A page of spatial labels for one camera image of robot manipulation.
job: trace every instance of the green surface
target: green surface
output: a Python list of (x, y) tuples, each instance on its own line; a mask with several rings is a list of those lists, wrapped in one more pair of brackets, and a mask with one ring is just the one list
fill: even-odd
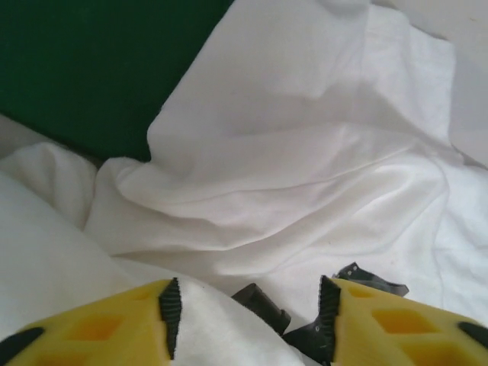
[(147, 160), (147, 127), (230, 2), (0, 0), (0, 113), (100, 159)]

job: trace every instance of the crumpled cloth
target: crumpled cloth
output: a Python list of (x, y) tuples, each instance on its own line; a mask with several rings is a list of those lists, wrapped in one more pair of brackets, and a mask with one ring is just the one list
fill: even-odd
[[(95, 177), (43, 144), (0, 169), (128, 287), (174, 272), (227, 294), (255, 282), (291, 330), (315, 318), (320, 276), (357, 262), (411, 299), (488, 323), (488, 173), (448, 139), (454, 64), (448, 42), (366, 0), (237, 0), (150, 127), (151, 162), (110, 159)], [(194, 346), (176, 365), (266, 364), (250, 338), (206, 358), (215, 339), (190, 319), (180, 344)]]

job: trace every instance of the wrinkled fabric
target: wrinkled fabric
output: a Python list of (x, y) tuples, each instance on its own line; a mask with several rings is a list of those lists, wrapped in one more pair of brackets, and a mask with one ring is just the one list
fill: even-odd
[[(268, 324), (230, 297), (188, 280), (180, 280), (179, 288), (183, 306), (175, 366), (306, 365), (305, 356), (294, 353)], [(196, 329), (208, 336), (196, 337)]]
[[(488, 323), (488, 173), (448, 139), (454, 64), (448, 42), (365, 0), (238, 0), (151, 125), (151, 162), (110, 159), (95, 177), (42, 145), (0, 169), (136, 283), (178, 273), (233, 294), (255, 282), (292, 330), (315, 318), (320, 276), (357, 262)], [(190, 345), (202, 327), (186, 324)], [(251, 355), (230, 327), (244, 342), (233, 352)], [(237, 364), (200, 338), (181, 360)]]
[(27, 323), (138, 285), (96, 242), (4, 172), (0, 247), (0, 339)]

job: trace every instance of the white bedding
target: white bedding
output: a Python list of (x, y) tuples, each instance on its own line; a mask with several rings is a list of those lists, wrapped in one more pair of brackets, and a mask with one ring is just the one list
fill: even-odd
[(2, 335), (173, 271), (228, 294), (254, 281), (294, 329), (351, 262), (488, 323), (488, 173), (448, 140), (453, 74), (452, 46), (391, 9), (237, 0), (150, 127), (150, 163), (97, 173), (50, 144), (0, 161), (18, 200), (6, 175), (68, 219), (0, 206)]

